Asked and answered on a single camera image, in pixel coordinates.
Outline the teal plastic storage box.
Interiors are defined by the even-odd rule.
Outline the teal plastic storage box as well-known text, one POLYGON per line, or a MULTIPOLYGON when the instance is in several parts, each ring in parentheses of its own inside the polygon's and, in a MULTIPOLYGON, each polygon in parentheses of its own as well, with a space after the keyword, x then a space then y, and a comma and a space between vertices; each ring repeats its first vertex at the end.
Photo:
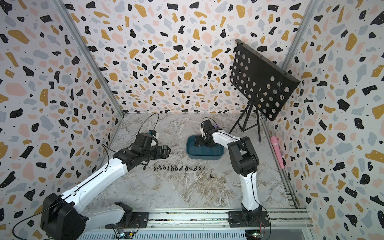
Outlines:
POLYGON ((198 135, 192 135, 188 137, 186 144, 186 152, 191 159, 219 160, 225 153, 225 148, 221 145, 216 145, 215 147, 195 147, 195 137, 198 137, 198 135))

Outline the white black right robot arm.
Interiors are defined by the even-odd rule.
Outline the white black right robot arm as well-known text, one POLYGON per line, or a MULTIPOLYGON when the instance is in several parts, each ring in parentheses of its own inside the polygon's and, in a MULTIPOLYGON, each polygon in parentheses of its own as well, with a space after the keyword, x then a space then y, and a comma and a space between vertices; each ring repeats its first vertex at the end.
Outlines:
POLYGON ((221 128, 215 128, 210 120, 201 123, 201 135, 196 137, 196 147, 214 147, 220 145, 229 151, 231 165, 240 177, 242 188, 242 211, 231 212, 230 223, 233 227, 253 227, 262 225, 269 216, 261 205, 257 190, 257 170, 260 163, 254 146, 248 137, 235 137, 221 128))

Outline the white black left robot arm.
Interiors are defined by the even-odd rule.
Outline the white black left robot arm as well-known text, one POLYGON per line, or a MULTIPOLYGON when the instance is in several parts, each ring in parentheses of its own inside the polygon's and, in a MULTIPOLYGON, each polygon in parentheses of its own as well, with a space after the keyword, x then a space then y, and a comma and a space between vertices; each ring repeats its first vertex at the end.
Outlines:
POLYGON ((41 229, 54 240, 76 240, 83 233, 102 226, 131 226, 135 221, 133 209, 122 202, 99 209, 87 206, 106 187, 135 167, 146 167, 151 160, 167 159, 170 153, 167 145, 159 145, 155 131, 138 133, 129 147, 117 151, 83 182, 60 195, 46 197, 41 229))

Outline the pink cylindrical bottle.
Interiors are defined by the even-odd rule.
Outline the pink cylindrical bottle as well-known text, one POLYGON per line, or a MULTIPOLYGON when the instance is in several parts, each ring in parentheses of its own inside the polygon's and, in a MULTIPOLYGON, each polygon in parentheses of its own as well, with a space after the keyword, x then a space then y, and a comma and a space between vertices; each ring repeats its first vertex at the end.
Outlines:
POLYGON ((280 168, 284 169, 285 168, 284 160, 283 160, 283 157, 282 157, 282 154, 280 151, 279 141, 278 141, 277 137, 275 137, 275 136, 271 137, 271 144, 274 148, 274 151, 275 151, 275 154, 276 154, 280 168))

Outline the black music stand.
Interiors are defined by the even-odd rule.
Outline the black music stand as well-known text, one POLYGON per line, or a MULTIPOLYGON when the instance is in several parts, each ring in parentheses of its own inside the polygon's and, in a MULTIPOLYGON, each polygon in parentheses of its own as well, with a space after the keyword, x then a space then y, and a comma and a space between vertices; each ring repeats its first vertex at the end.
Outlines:
POLYGON ((237 126, 242 132, 257 127, 260 133, 260 114, 274 121, 300 81, 243 41, 236 43, 230 82, 248 104, 229 133, 237 126))

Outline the aluminium corner profile left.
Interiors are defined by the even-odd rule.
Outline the aluminium corner profile left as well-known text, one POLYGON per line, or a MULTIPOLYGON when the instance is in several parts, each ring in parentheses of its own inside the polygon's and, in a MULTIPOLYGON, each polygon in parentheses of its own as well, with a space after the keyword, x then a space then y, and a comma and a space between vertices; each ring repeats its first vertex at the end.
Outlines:
POLYGON ((66 9, 66 6, 63 1, 57 1, 57 0, 52 0, 52 3, 58 12, 59 16, 62 18, 64 21, 67 29, 73 36, 76 44, 79 47, 79 50, 82 52, 84 55, 87 63, 89 64, 91 70, 95 73, 97 79, 99 80, 101 86, 103 87, 106 95, 111 101, 112 106, 114 107, 115 111, 119 114, 120 117, 124 117, 124 112, 121 110, 120 105, 118 104, 117 99, 115 98, 114 94, 112 93, 107 81, 104 78, 104 75, 100 71, 100 68, 97 66, 97 63, 95 62, 93 56, 91 55, 91 52, 88 49, 87 44, 83 41, 83 38, 74 24, 74 21, 71 17, 71 15, 68 13, 68 10, 66 9))

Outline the aluminium corner profile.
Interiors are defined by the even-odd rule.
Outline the aluminium corner profile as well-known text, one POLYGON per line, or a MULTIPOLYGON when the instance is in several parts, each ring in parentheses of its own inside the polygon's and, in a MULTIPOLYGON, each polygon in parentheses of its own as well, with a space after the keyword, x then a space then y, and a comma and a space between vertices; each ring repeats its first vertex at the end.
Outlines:
POLYGON ((63 1, 57 1, 57 0, 52 0, 52 3, 58 12, 59 16, 62 18, 64 21, 67 29, 73 36, 76 44, 79 47, 79 50, 82 52, 84 55, 87 63, 89 64, 91 70, 95 73, 97 79, 99 80, 101 86, 103 87, 106 95, 111 101, 112 106, 114 107, 115 111, 119 114, 120 117, 124 117, 124 112, 121 110, 120 105, 118 104, 117 99, 115 98, 114 94, 112 93, 107 81, 104 78, 104 75, 100 71, 100 68, 97 66, 97 63, 95 62, 93 56, 91 55, 91 52, 88 49, 87 44, 83 41, 83 38, 74 24, 74 21, 71 17, 71 15, 68 13, 68 10, 66 9, 66 6, 63 1))
POLYGON ((291 47, 285 57, 285 60, 283 61, 283 65, 282 65, 282 68, 283 70, 285 71, 288 71, 289 69, 289 66, 291 64, 291 61, 293 60, 298 48, 299 48, 299 45, 300 45, 300 42, 301 42, 301 39, 311 21, 311 17, 313 16, 317 6, 319 4, 319 0, 312 0, 312 1, 309 1, 309 5, 303 15, 303 19, 301 21, 301 24, 298 28, 298 31, 297 31, 297 34, 295 35, 294 37, 294 40, 291 44, 291 47))

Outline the aluminium corner profile right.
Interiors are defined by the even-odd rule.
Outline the aluminium corner profile right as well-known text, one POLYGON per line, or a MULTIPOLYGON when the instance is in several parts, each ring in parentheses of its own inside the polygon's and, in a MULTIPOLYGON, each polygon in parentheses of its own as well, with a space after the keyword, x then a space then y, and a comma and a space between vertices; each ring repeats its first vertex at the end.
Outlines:
POLYGON ((313 16, 317 6, 319 4, 319 0, 312 0, 312 1, 309 1, 309 5, 303 15, 303 19, 301 21, 301 24, 298 28, 298 31, 297 31, 297 34, 295 35, 294 37, 294 40, 291 44, 291 47, 285 57, 285 60, 283 61, 283 65, 282 65, 282 68, 283 70, 285 71, 288 71, 289 69, 289 66, 291 64, 291 61, 293 60, 298 48, 299 48, 299 45, 300 45, 300 42, 301 42, 301 39, 311 21, 311 17, 313 16))

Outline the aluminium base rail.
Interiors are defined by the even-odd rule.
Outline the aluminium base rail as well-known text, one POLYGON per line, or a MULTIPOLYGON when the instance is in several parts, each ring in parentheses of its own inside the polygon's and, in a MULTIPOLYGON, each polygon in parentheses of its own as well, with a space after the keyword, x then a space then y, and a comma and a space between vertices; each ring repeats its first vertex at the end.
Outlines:
POLYGON ((147 209, 134 211, 128 227, 98 227, 80 240, 316 240, 304 209, 268 209, 245 224, 237 209, 147 209))

